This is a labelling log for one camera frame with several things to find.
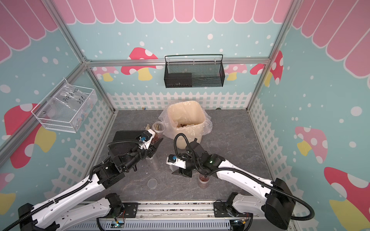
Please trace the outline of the clear tea jar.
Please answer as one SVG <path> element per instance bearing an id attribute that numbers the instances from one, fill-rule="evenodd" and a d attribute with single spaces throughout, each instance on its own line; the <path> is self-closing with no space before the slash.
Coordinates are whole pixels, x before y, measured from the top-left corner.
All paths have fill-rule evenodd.
<path id="1" fill-rule="evenodd" d="M 155 136 L 152 139 L 151 143 L 155 144 L 163 137 L 165 131 L 165 125 L 161 121 L 156 121 L 153 123 L 151 129 L 155 132 Z"/>
<path id="2" fill-rule="evenodd" d="M 209 177 L 206 177 L 204 175 L 199 175 L 198 176 L 198 186 L 201 188 L 201 189 L 206 189 L 209 187 L 210 185 L 210 178 Z"/>
<path id="3" fill-rule="evenodd" d="M 151 170 L 158 171 L 160 169 L 160 162 L 156 156 L 146 157 L 146 161 Z"/>

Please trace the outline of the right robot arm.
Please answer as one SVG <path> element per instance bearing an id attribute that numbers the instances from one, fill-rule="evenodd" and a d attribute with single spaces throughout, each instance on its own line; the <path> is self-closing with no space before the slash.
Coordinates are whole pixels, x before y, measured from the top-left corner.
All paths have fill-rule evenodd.
<path id="1" fill-rule="evenodd" d="M 197 171 L 205 179 L 214 176 L 254 196 L 254 199 L 247 199 L 240 193 L 232 193 L 225 203 L 232 215 L 261 214 L 282 230 L 288 229 L 291 220 L 314 218 L 314 209 L 294 196 L 282 179 L 272 181 L 242 170 L 220 155 L 210 155 L 196 139 L 190 142 L 183 133 L 175 136 L 173 145 L 175 154 L 168 157 L 167 163 L 178 167 L 174 175 L 191 178 L 193 171 Z"/>

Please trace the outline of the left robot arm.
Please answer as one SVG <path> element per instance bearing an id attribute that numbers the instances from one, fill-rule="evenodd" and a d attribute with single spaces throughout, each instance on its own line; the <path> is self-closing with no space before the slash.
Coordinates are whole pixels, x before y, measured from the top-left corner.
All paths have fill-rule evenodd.
<path id="1" fill-rule="evenodd" d="M 153 157 L 161 142 L 162 139 L 153 142 L 142 135 L 133 140 L 110 142 L 107 147 L 112 155 L 92 167 L 85 179 L 42 203 L 24 204 L 18 209 L 18 220 L 5 230 L 19 226 L 22 231 L 64 231 L 89 219 L 123 216 L 126 208 L 116 193 L 80 208 L 76 205 L 113 186 L 131 169 L 137 170 L 138 162 Z"/>

